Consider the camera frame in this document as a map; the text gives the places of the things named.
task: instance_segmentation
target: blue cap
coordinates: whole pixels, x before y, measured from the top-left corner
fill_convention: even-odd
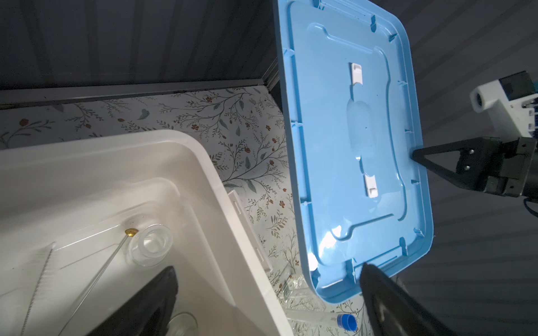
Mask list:
[[[340,314],[336,321],[340,328],[344,328],[347,331],[357,330],[357,319],[351,314]]]

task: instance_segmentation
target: plastic tube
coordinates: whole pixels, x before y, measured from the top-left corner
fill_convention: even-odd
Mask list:
[[[298,309],[284,309],[284,313],[290,320],[308,322],[325,327],[339,327],[347,331],[357,330],[357,319],[351,314]]]

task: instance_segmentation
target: white plastic latch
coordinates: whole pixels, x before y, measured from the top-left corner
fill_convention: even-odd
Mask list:
[[[351,80],[353,85],[355,83],[363,83],[363,67],[355,63],[351,64]]]
[[[366,184],[366,193],[368,194],[368,197],[376,198],[378,196],[376,176],[368,176],[364,174],[364,183]]]

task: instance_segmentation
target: white plastic bin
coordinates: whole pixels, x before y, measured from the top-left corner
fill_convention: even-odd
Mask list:
[[[20,334],[39,251],[56,242],[27,334],[54,334],[129,218],[140,215],[170,229],[172,250],[155,267],[136,267],[125,244],[62,335],[88,333],[167,265],[179,281],[173,315],[192,313],[200,335],[292,335],[213,164],[186,134],[151,131],[1,151],[0,190],[2,335]]]

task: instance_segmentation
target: green leaf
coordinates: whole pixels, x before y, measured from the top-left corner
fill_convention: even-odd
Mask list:
[[[150,112],[146,109],[142,109],[142,114],[140,115],[140,118],[138,120],[144,120],[150,115]]]
[[[225,129],[228,129],[228,126],[226,126],[226,123],[223,122],[222,119],[219,119],[219,120],[218,120],[218,123],[219,123],[222,127],[224,127]]]
[[[249,185],[249,189],[256,192],[256,188],[254,187],[254,184],[252,184],[252,181],[246,180],[246,184]]]

